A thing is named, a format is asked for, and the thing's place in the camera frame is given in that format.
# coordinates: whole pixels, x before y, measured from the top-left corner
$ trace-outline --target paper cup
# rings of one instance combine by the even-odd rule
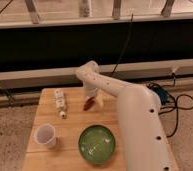
[[[55,147],[56,137],[54,127],[50,124],[41,125],[34,133],[34,140],[37,144],[44,145],[47,148]]]

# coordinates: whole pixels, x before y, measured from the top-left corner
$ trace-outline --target railing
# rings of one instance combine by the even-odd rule
[[[0,28],[193,18],[193,0],[6,0]]]

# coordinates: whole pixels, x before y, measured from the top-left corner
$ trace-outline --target green bowl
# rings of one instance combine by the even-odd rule
[[[102,164],[109,160],[115,146],[114,135],[102,125],[86,128],[79,138],[79,151],[83,158],[92,164]]]

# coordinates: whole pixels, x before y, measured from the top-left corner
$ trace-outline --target terrazzo floor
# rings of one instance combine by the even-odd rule
[[[187,93],[193,96],[193,90],[174,91],[174,95]],[[180,105],[189,106],[187,98]],[[35,116],[37,106],[25,106],[0,109],[0,171],[20,171]],[[179,129],[169,138],[173,153],[180,170],[193,171],[193,110],[180,111]],[[175,123],[174,113],[161,116],[166,132],[170,132]]]

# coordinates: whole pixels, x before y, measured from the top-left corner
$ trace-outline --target black wall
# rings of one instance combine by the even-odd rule
[[[1,29],[0,71],[116,63],[129,23]],[[121,62],[193,58],[193,20],[134,22]]]

